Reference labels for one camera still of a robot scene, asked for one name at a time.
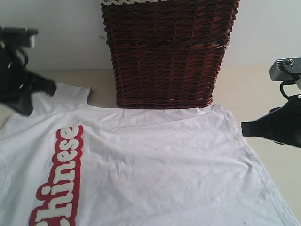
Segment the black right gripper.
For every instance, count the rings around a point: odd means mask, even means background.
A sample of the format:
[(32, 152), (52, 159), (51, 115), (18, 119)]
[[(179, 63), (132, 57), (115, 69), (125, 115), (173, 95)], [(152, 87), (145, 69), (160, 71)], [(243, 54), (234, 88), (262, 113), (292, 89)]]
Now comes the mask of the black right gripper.
[(301, 96), (289, 96), (287, 103), (268, 114), (241, 123), (244, 137), (260, 137), (279, 145), (301, 146)]

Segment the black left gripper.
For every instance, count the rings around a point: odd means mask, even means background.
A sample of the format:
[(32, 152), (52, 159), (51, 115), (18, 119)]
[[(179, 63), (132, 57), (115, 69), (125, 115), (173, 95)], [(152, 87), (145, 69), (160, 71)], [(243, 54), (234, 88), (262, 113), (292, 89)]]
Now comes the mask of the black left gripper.
[(0, 101), (23, 116), (33, 112), (33, 92), (53, 96), (57, 90), (54, 80), (44, 78), (26, 69), (29, 63), (22, 48), (0, 42)]

